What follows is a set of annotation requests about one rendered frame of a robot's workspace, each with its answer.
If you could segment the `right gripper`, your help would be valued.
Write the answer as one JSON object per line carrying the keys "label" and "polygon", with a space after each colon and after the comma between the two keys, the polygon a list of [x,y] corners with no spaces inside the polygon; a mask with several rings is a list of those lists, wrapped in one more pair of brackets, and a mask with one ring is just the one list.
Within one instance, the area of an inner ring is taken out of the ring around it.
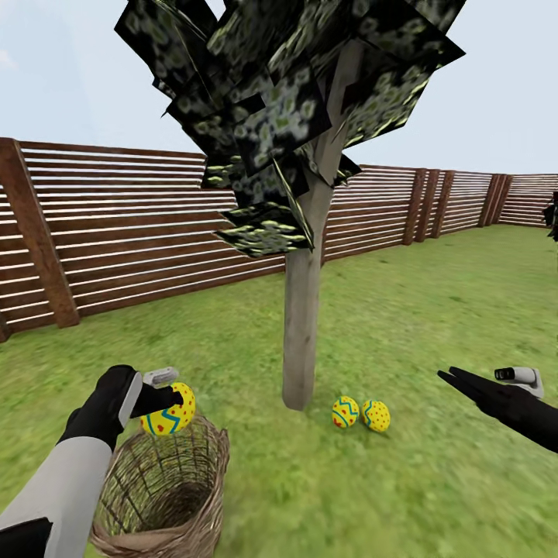
{"label": "right gripper", "polygon": [[496,383],[453,366],[448,372],[437,376],[470,397],[482,412],[558,454],[558,408],[518,385]]}

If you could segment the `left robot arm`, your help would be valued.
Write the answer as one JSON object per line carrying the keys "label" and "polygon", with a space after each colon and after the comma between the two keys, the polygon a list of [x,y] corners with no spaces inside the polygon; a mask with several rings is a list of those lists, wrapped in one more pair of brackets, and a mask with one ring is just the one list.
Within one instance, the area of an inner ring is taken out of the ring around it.
{"label": "left robot arm", "polygon": [[118,365],[98,379],[58,444],[0,514],[0,558],[83,558],[118,434],[130,418],[183,405],[180,391],[156,388],[178,377],[173,367],[143,377]]}

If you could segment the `wicker basket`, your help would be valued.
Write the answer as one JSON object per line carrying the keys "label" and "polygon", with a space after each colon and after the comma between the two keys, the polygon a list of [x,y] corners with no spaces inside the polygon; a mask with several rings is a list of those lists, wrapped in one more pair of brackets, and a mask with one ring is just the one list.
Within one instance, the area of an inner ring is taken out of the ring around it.
{"label": "wicker basket", "polygon": [[[128,477],[123,483],[122,477],[118,475],[120,468],[119,459],[124,453],[129,452],[131,467],[137,470],[137,476],[146,480],[142,460],[136,455],[134,443],[146,437],[147,429],[143,428],[133,433],[111,456],[111,461],[103,481],[104,488],[112,485],[114,479],[118,490],[112,494],[110,499],[105,499],[102,494],[99,502],[105,510],[105,514],[111,518],[111,526],[116,528],[114,534],[107,529],[101,521],[101,515],[94,515],[89,540],[95,545],[95,551],[102,558],[212,558],[213,550],[218,544],[222,534],[222,497],[224,496],[224,481],[226,479],[227,464],[230,459],[230,443],[227,428],[220,431],[205,416],[194,415],[192,420],[202,422],[204,430],[201,431],[206,452],[215,446],[213,456],[213,475],[206,474],[204,482],[196,480],[180,481],[172,487],[166,488],[164,494],[150,499],[148,508],[140,525],[133,529],[135,518],[130,518],[125,526],[126,515],[114,510],[114,505],[119,496],[118,506],[126,508],[126,502],[130,507],[135,507],[136,501],[131,494],[134,492],[131,484],[135,484],[135,477]],[[185,508],[180,506],[174,508],[168,524],[158,522],[157,527],[148,529],[150,521],[155,512],[160,510],[162,504],[167,504],[174,495],[182,492],[202,492],[207,498],[201,503],[193,515],[188,511],[187,518],[180,516]],[[174,518],[174,519],[173,519]],[[182,523],[181,523],[182,520]]]}

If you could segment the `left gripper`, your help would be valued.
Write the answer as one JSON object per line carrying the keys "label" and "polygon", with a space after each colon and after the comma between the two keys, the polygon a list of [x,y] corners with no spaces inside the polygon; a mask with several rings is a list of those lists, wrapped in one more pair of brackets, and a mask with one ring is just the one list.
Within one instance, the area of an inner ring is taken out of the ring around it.
{"label": "left gripper", "polygon": [[180,391],[173,391],[173,387],[167,385],[162,388],[150,387],[150,398],[142,408],[132,410],[130,418],[148,415],[150,413],[172,408],[175,404],[183,405],[184,399],[181,397]]}

